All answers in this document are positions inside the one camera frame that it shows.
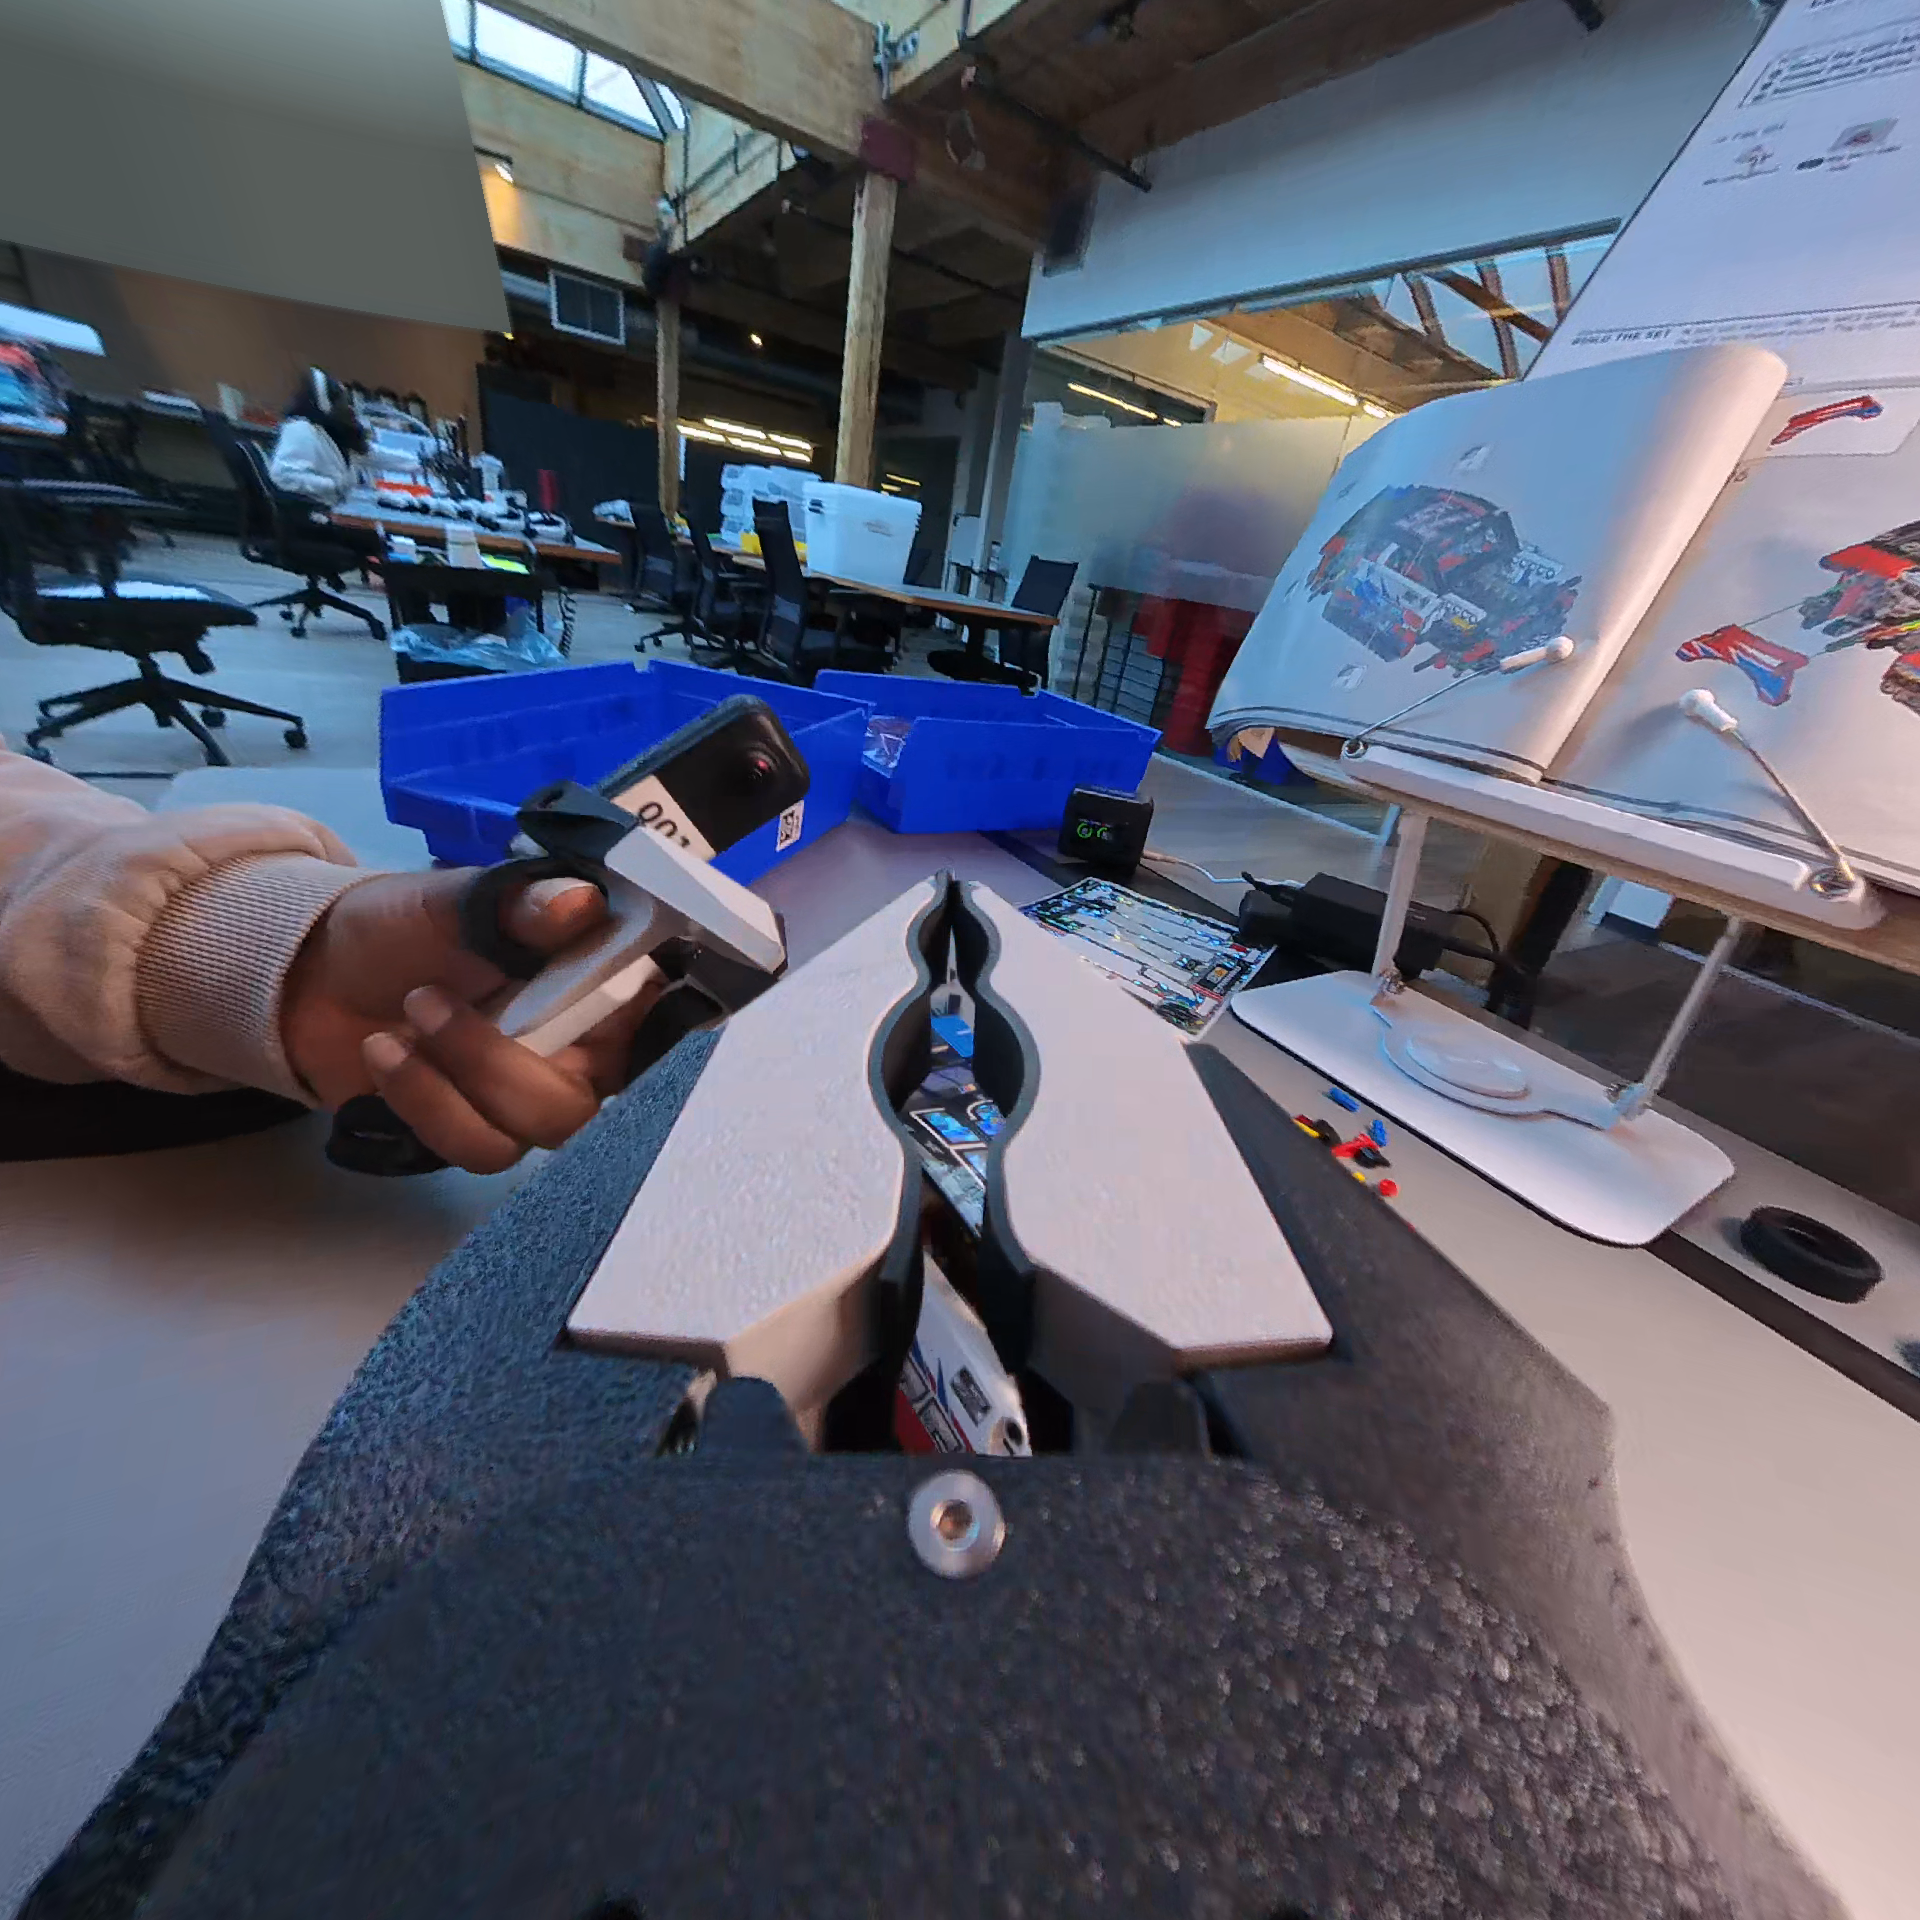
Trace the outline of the blue storage bin with tag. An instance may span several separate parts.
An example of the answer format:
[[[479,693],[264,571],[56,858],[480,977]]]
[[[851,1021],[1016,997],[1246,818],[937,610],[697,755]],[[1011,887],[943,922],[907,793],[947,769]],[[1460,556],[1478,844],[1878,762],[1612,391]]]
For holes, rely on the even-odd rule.
[[[386,817],[422,830],[443,867],[490,867],[511,853],[516,807],[537,789],[599,785],[738,693],[768,701],[810,771],[799,823],[768,823],[719,858],[723,874],[755,883],[848,818],[868,705],[680,661],[395,686],[379,705]]]

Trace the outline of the plain blue storage bin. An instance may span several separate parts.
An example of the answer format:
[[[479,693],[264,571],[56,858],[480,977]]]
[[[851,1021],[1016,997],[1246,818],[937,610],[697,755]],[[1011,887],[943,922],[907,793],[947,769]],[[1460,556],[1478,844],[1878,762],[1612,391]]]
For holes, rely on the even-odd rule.
[[[892,831],[1041,831],[1079,787],[1134,796],[1161,746],[1144,723],[1051,690],[823,673],[862,705],[856,802]]]

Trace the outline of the small black timer device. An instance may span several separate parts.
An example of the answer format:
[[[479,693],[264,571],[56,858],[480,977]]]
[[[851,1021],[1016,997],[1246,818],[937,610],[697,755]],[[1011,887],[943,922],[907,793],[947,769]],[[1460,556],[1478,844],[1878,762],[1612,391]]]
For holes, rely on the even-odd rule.
[[[1129,881],[1144,863],[1155,814],[1152,798],[1079,785],[1064,807],[1057,858],[1104,881]]]

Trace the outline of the black power adapter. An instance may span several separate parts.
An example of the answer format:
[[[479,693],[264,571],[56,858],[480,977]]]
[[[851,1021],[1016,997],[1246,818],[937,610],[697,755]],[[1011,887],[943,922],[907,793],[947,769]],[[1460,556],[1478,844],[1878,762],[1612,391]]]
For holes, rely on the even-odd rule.
[[[1318,874],[1306,883],[1251,881],[1234,930],[1243,946],[1287,949],[1334,970],[1372,973],[1383,919],[1385,892]],[[1503,949],[1478,941],[1468,925],[1472,919],[1459,913],[1410,903],[1395,953],[1396,973],[1420,978],[1452,955],[1499,970]]]

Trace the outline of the pile of colourful lego pieces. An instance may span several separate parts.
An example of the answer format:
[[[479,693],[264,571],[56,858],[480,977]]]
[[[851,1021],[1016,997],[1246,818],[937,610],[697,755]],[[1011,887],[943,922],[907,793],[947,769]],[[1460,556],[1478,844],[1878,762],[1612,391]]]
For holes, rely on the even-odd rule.
[[[1339,1083],[1326,1083],[1318,1097],[1291,1113],[1291,1124],[1359,1183],[1370,1187],[1385,1203],[1402,1198],[1402,1181],[1388,1157],[1388,1124],[1355,1092]]]

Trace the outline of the lego sticker sheet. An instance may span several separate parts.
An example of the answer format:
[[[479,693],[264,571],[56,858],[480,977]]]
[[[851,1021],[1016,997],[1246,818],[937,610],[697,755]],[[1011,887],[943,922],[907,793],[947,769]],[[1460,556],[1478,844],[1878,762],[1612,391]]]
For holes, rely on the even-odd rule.
[[[1025,906],[1022,914],[1190,1041],[1208,1035],[1279,953],[1242,939],[1234,924],[1098,876]]]

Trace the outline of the lego instruction booklet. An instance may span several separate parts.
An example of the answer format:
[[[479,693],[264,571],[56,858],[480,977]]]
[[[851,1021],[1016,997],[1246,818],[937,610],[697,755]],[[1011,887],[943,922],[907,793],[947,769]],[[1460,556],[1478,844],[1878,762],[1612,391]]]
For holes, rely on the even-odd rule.
[[[1441,401],[1334,476],[1216,740],[1870,925],[1915,897],[1915,378],[1700,345]]]

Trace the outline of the lego race car model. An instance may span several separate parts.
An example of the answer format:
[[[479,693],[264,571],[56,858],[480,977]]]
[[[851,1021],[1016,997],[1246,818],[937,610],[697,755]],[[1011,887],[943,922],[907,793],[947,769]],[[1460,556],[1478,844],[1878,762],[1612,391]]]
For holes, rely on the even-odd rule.
[[[987,1158],[1002,1113],[974,1079],[972,1004],[947,981],[930,999],[929,1068],[900,1108],[924,1171],[919,1327],[896,1402],[900,1449],[1028,1455],[1022,1388],[976,1306]]]

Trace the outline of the wooden support post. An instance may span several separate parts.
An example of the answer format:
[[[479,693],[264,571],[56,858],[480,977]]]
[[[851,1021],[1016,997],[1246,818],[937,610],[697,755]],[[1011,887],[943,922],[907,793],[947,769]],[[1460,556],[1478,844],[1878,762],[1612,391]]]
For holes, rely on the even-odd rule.
[[[832,479],[851,489],[874,487],[896,206],[899,180],[883,172],[862,172],[851,228],[848,314],[832,454]]]

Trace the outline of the black lego tire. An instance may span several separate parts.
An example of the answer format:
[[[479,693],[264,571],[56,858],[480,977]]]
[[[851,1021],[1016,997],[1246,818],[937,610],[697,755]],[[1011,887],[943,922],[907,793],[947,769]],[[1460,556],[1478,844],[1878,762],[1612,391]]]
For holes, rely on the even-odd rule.
[[[1754,1207],[1735,1236],[1771,1277],[1832,1306],[1859,1306],[1883,1282],[1882,1259],[1859,1238],[1788,1207]]]

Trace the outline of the black office chair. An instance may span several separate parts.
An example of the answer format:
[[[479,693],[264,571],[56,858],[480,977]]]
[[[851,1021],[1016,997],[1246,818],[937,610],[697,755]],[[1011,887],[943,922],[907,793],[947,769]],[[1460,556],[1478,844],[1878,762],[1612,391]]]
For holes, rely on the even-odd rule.
[[[203,407],[202,419],[236,487],[242,558],[291,571],[303,581],[298,590],[256,601],[255,609],[276,609],[298,638],[307,633],[308,618],[336,610],[368,626],[376,639],[388,642],[386,625],[343,597],[350,569],[363,578],[379,574],[378,539],[336,525],[319,503],[305,497],[276,491],[270,460],[259,443],[242,436],[215,409]]]
[[[208,678],[207,638],[255,628],[256,614],[225,593],[198,583],[138,578],[123,571],[132,519],[163,516],[159,500],[129,487],[8,476],[3,483],[3,609],[19,635],[43,650],[89,650],[127,655],[131,678],[40,701],[40,719],[19,740],[27,758],[51,762],[51,742],[88,723],[143,708],[161,729],[183,729],[211,766],[230,755],[218,727],[231,713],[281,727],[292,751],[307,751],[300,713],[218,690],[200,693],[161,670],[177,655]]]
[[[943,613],[963,633],[963,642],[929,651],[930,673],[947,682],[1008,686],[1022,694],[1046,690],[1051,635],[1076,571],[1073,559],[1033,558],[1011,603],[948,594]]]

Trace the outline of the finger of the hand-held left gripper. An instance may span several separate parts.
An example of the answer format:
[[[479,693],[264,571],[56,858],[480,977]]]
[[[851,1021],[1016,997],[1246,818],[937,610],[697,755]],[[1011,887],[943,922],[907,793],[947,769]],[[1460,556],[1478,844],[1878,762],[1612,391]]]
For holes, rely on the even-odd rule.
[[[492,1025],[542,1058],[655,991],[690,987],[697,1014],[723,1014],[738,982],[756,987],[784,972],[777,913],[672,830],[560,830],[554,847],[523,835],[514,853],[492,871],[492,964],[505,978]],[[545,881],[583,883],[606,908],[554,953],[507,933],[511,900]]]

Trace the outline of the white instruction sheet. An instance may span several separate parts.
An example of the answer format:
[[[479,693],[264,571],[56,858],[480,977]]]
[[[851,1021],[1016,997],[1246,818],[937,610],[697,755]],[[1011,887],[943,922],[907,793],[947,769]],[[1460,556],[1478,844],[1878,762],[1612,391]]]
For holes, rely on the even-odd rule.
[[[1915,380],[1915,3],[1782,5],[1532,371],[1706,345]]]

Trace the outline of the person's left hand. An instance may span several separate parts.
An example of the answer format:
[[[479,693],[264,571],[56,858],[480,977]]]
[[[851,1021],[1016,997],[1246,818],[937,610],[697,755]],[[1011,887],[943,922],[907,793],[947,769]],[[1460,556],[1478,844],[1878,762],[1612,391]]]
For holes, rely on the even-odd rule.
[[[635,1035],[666,995],[640,991],[574,1044],[537,1057],[487,1009],[505,978],[462,943],[467,871],[378,876],[307,934],[279,999],[286,1063],[336,1113],[379,1097],[452,1169],[492,1175],[562,1147],[635,1077]]]

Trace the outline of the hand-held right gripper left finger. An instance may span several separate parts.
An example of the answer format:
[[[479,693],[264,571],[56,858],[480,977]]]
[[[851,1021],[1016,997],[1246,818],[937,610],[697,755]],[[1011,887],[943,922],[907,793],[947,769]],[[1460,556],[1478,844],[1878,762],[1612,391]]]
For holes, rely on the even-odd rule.
[[[723,1025],[567,1314],[574,1348],[763,1381],[826,1449],[900,1449],[927,1183],[900,1106],[952,927],[932,874]]]

